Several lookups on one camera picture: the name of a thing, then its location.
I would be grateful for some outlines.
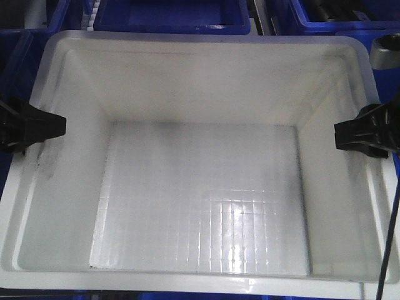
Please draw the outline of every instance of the black cable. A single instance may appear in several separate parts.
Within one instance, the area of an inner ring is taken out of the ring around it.
[[[386,279],[386,271],[388,270],[389,257],[392,249],[394,228],[396,226],[396,219],[399,211],[399,203],[400,203],[400,179],[397,180],[396,194],[394,195],[392,214],[390,216],[389,228],[387,229],[385,252],[383,255],[381,273],[379,275],[379,282],[377,285],[376,300],[382,299],[383,287],[385,285],[385,279]]]

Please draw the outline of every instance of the white plastic bin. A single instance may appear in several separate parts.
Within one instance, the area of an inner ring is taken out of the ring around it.
[[[378,101],[361,44],[71,31],[43,57],[31,103],[67,133],[14,157],[0,286],[374,297],[394,166],[333,128]]]

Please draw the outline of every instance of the blue plastic crate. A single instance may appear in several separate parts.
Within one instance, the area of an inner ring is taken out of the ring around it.
[[[33,37],[28,31],[0,34],[0,95],[29,99],[39,62],[29,55]],[[12,155],[0,152],[0,195]]]
[[[246,0],[102,0],[94,30],[248,34]]]
[[[335,35],[338,31],[400,28],[400,1],[362,0],[379,21],[311,22],[302,0],[270,0],[283,35]]]
[[[40,20],[42,15],[46,15],[47,24],[26,24],[26,29],[10,28],[0,29],[0,35],[6,39],[10,37],[10,43],[14,33],[29,31],[33,36],[31,54],[36,57],[39,62],[48,39],[59,31],[67,29],[80,29],[83,16],[82,0],[38,0],[37,3],[45,3],[45,12],[38,9],[40,16],[36,19]]]
[[[137,300],[271,300],[269,296],[204,292],[144,292]]]
[[[30,294],[35,294],[35,291],[32,290],[22,290],[21,294],[26,294],[27,296],[23,297],[8,297],[8,300],[91,300],[91,295],[70,295],[70,296],[29,296]]]
[[[330,298],[308,298],[308,297],[291,297],[285,296],[281,297],[279,300],[334,300]]]
[[[83,0],[85,14],[91,14],[93,12],[93,2],[94,0]]]

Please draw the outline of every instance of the bin floor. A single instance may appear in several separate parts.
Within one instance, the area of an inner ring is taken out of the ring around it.
[[[90,265],[309,274],[296,128],[115,122]]]

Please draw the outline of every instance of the plastic container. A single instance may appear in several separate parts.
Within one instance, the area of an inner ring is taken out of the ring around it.
[[[135,33],[248,34],[245,0],[100,2],[94,30]]]
[[[285,296],[285,297],[282,297],[281,300],[334,300],[334,299]]]
[[[14,155],[0,286],[371,298],[396,172],[333,124],[376,102],[346,37],[62,32],[31,104],[67,133]]]
[[[349,36],[362,42],[371,51],[371,45],[374,39],[380,38],[387,34],[400,33],[400,29],[390,30],[369,30],[369,31],[340,31],[338,36]],[[376,81],[377,92],[381,102],[386,103],[393,99],[400,87],[400,68],[387,70],[373,70]]]
[[[83,0],[83,8],[85,14],[92,14],[94,0]]]
[[[144,292],[138,300],[272,300],[268,296],[198,292]]]
[[[334,35],[338,31],[400,28],[400,2],[397,0],[362,0],[377,21],[311,22],[302,0],[272,0],[283,35]]]
[[[27,31],[0,34],[0,95],[29,100],[39,61],[30,54],[33,37]],[[0,193],[6,182],[12,156],[0,153]]]
[[[15,32],[28,30],[34,37],[30,52],[40,61],[48,39],[55,33],[67,29],[80,29],[83,16],[81,0],[15,0],[1,2],[2,9],[15,17],[7,27],[0,27],[0,35],[6,38]]]

